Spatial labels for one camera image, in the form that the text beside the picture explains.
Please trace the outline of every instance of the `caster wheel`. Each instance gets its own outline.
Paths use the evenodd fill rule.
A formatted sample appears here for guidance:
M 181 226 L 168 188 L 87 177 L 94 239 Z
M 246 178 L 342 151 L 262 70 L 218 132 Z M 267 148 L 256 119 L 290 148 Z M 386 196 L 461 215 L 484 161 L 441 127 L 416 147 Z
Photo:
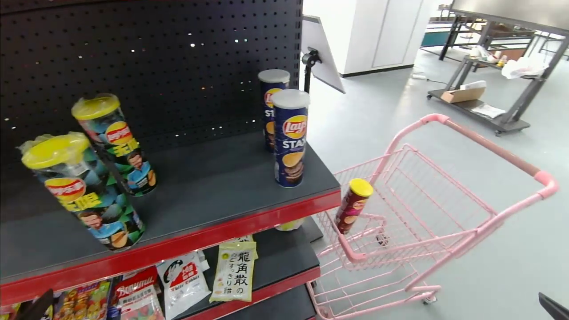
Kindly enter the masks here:
M 325 319 L 330 319 L 330 315 L 332 315 L 332 310 L 328 307 L 318 307 L 318 311 L 320 311 L 320 314 Z
M 425 298 L 425 299 L 423 299 L 423 304 L 424 304 L 424 305 L 432 305 L 432 304 L 435 303 L 436 301 L 437 301 L 437 300 L 436 300 L 436 297 L 433 296 L 433 297 L 430 297 L 430 298 Z
M 376 236 L 377 239 L 377 243 L 380 244 L 380 246 L 385 247 L 389 244 L 389 238 L 384 236 L 383 234 L 379 234 Z

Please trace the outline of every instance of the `lay's logo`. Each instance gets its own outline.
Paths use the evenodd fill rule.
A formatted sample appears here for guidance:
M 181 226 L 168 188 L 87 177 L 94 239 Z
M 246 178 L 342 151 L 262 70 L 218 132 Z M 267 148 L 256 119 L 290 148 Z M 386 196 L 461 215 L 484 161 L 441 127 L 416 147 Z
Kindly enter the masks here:
M 47 189 L 63 203 L 71 203 L 85 194 L 85 182 L 79 178 L 53 178 L 44 182 Z
M 281 91 L 282 89 L 280 88 L 273 88 L 273 89 L 269 89 L 267 92 L 265 92 L 265 104 L 269 107 L 269 108 L 274 108 L 273 105 L 273 95 L 279 91 Z
M 288 118 L 283 124 L 283 133 L 292 139 L 304 137 L 307 120 L 308 117 L 303 114 Z
M 105 134 L 109 143 L 117 146 L 124 145 L 133 138 L 133 134 L 130 133 L 129 126 L 127 126 L 124 121 L 117 121 L 111 124 L 107 128 Z

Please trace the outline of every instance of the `pegboard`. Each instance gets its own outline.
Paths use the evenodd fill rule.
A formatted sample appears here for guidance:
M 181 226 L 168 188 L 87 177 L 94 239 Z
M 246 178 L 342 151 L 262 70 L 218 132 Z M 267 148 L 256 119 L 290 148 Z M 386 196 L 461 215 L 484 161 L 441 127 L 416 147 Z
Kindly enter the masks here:
M 2 0 L 2 163 L 80 130 L 80 97 L 114 93 L 144 149 L 261 132 L 257 73 L 298 87 L 302 0 Z

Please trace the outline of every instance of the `rolling cart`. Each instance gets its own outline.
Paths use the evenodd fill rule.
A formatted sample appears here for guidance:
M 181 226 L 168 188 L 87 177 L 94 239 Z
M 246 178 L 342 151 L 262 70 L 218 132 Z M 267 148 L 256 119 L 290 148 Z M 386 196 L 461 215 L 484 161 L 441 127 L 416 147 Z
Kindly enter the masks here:
M 400 140 L 439 122 L 486 147 L 545 187 L 497 212 L 414 147 Z M 442 114 L 400 131 L 385 155 L 335 174 L 343 194 L 353 178 L 374 187 L 350 234 L 336 227 L 336 210 L 317 214 L 329 246 L 319 253 L 321 276 L 307 284 L 323 319 L 348 319 L 408 302 L 436 301 L 439 285 L 426 277 L 484 240 L 514 213 L 553 195 L 555 179 Z

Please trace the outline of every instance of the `gray floor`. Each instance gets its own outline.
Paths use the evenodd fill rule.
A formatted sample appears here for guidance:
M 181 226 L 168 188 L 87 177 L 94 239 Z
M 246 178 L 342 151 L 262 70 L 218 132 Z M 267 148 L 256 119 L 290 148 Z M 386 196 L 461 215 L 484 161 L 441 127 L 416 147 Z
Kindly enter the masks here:
M 491 237 L 431 276 L 428 284 L 443 286 L 436 304 L 412 303 L 358 319 L 549 319 L 539 306 L 538 292 L 569 306 L 569 62 L 558 65 L 524 114 L 531 127 L 498 138 L 489 128 L 435 99 L 425 99 L 428 90 L 442 84 L 409 79 L 413 72 L 424 72 L 430 79 L 447 81 L 457 62 L 437 58 L 419 51 L 414 69 L 344 79 L 345 95 L 318 80 L 312 82 L 308 141 L 329 169 L 336 172 L 379 157 L 405 125 L 425 114 L 443 113 L 552 173 L 561 190 L 514 215 Z M 490 69 L 468 78 L 482 79 L 489 85 L 483 100 L 502 109 L 527 85 L 527 80 L 507 80 Z M 498 211 L 540 187 L 501 158 L 443 126 L 422 127 L 406 142 Z M 361 276 L 342 273 L 341 277 L 349 282 Z

